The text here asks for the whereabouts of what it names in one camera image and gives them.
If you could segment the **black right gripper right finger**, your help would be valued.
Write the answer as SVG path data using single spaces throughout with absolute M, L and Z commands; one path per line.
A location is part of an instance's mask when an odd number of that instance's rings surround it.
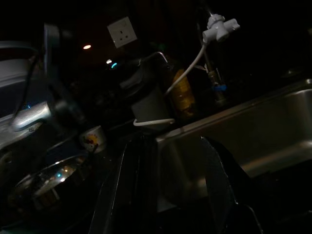
M 262 234 L 249 176 L 219 142 L 201 137 L 205 181 L 216 234 Z

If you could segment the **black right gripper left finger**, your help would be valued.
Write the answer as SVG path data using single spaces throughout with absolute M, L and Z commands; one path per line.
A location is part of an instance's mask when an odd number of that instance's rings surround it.
M 133 137 L 100 189 L 89 233 L 145 234 L 156 212 L 157 143 Z

